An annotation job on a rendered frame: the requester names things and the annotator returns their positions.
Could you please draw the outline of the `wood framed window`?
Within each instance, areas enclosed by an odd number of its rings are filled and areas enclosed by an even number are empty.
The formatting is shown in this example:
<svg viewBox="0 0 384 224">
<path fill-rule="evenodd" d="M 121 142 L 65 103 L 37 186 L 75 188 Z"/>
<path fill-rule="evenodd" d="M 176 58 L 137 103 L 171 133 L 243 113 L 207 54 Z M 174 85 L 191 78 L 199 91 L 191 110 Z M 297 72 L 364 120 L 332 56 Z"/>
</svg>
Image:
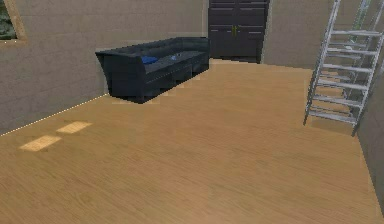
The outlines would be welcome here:
<svg viewBox="0 0 384 224">
<path fill-rule="evenodd" d="M 26 32 L 15 0 L 0 0 L 0 48 L 26 43 Z"/>
</svg>

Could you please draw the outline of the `silver metal ladder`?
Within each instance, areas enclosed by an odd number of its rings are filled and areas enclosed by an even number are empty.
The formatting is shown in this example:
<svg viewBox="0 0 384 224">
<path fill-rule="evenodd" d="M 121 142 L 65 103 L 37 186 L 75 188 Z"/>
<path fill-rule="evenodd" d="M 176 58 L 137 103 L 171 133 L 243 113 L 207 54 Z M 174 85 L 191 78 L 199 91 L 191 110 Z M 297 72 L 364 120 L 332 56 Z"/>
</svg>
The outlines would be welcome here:
<svg viewBox="0 0 384 224">
<path fill-rule="evenodd" d="M 371 0 L 362 0 L 351 30 L 334 28 L 342 0 L 334 0 L 319 56 L 308 87 L 303 124 L 309 116 L 349 123 L 354 136 L 373 91 L 383 73 L 377 69 L 384 46 L 384 29 L 376 29 L 384 13 L 379 1 L 368 29 L 362 28 Z"/>
</svg>

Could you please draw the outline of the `dark double door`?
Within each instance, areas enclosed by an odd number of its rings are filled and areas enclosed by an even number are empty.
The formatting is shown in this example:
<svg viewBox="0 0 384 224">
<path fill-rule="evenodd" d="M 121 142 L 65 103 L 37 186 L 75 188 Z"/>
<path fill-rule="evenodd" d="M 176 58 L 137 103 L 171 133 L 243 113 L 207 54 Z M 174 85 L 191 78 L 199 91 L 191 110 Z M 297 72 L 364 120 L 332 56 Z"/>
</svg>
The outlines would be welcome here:
<svg viewBox="0 0 384 224">
<path fill-rule="evenodd" d="M 270 0 L 209 0 L 208 37 L 212 58 L 259 63 Z M 232 36 L 232 25 L 238 26 Z"/>
</svg>

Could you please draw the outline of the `black sofa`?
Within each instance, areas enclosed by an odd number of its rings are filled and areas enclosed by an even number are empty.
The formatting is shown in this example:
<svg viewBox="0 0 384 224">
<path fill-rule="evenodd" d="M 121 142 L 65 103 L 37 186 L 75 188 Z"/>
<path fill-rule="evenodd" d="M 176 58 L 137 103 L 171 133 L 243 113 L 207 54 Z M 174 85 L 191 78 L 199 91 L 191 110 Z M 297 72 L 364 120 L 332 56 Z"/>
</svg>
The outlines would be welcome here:
<svg viewBox="0 0 384 224">
<path fill-rule="evenodd" d="M 174 37 L 95 54 L 109 95 L 142 104 L 208 70 L 210 39 Z M 157 57 L 158 61 L 143 64 L 141 56 Z"/>
</svg>

